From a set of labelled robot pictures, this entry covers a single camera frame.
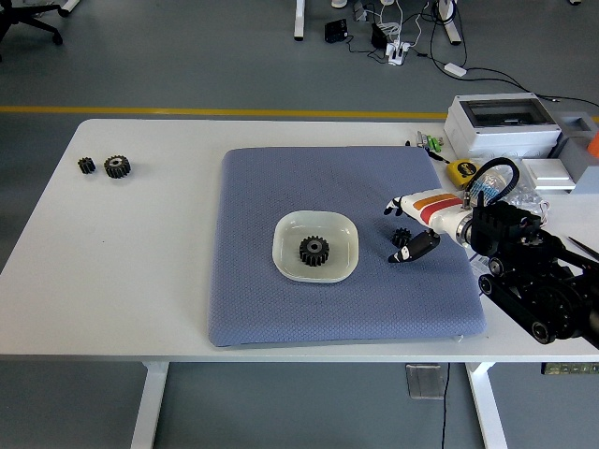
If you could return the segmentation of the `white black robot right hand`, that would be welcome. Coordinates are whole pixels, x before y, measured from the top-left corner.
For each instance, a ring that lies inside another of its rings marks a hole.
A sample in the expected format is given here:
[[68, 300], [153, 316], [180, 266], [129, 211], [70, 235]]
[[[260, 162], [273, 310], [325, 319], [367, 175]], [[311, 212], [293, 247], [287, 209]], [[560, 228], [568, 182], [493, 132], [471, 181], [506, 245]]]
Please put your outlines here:
[[460, 245], [469, 243], [473, 212], [461, 197], [443, 189], [395, 197], [387, 203], [384, 214], [392, 211], [397, 216], [405, 213], [427, 229], [412, 238], [407, 237], [406, 230], [398, 230], [393, 242], [399, 250], [388, 258], [389, 263], [417, 260], [439, 245], [441, 234], [448, 234]]

